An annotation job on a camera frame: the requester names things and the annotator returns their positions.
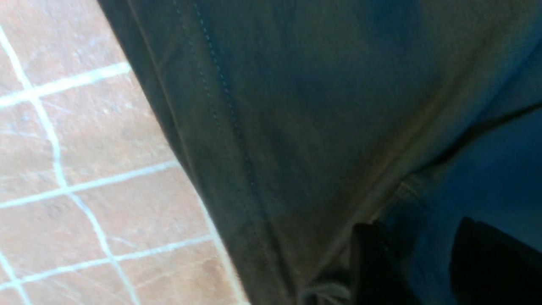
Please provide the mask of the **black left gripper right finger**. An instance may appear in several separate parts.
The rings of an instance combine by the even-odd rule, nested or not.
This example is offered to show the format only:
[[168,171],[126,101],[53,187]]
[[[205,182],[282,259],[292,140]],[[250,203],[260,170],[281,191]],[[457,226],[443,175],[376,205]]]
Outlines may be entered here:
[[540,305],[540,251],[469,217],[462,218],[450,262],[459,305]]

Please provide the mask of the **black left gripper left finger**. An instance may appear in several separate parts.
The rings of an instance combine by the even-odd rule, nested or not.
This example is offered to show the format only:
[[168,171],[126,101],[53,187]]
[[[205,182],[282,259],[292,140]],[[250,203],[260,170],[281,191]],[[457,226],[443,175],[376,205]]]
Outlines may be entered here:
[[395,251],[376,224],[356,224],[350,246],[351,305],[418,305]]

